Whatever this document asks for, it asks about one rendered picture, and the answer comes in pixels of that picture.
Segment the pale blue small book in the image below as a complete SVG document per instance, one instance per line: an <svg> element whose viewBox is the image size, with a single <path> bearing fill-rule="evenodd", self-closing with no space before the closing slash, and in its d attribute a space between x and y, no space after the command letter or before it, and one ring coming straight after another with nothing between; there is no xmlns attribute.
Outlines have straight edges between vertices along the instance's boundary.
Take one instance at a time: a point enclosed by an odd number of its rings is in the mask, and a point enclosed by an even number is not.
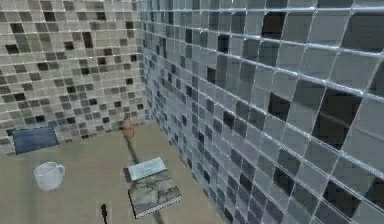
<svg viewBox="0 0 384 224"><path fill-rule="evenodd" d="M140 162L123 169L124 177L127 182L140 180L148 176L166 170L166 166L160 157Z"/></svg>

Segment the grey picture cover book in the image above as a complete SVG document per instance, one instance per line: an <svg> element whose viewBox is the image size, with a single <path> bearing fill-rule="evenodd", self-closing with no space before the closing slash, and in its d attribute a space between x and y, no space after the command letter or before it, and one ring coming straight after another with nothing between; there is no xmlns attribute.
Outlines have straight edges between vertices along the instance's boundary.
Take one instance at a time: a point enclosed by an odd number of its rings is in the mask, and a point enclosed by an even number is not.
<svg viewBox="0 0 384 224"><path fill-rule="evenodd" d="M181 192L167 170L135 180L128 189L136 219L179 202Z"/></svg>

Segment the white mug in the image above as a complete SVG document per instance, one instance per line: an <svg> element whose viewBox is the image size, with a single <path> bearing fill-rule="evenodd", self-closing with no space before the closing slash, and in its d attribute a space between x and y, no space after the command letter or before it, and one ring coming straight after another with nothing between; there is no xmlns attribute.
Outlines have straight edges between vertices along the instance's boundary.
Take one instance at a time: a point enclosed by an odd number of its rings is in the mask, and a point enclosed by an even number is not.
<svg viewBox="0 0 384 224"><path fill-rule="evenodd" d="M65 175L65 167L56 162L38 165L33 171L38 187L42 191L50 191L60 186Z"/></svg>

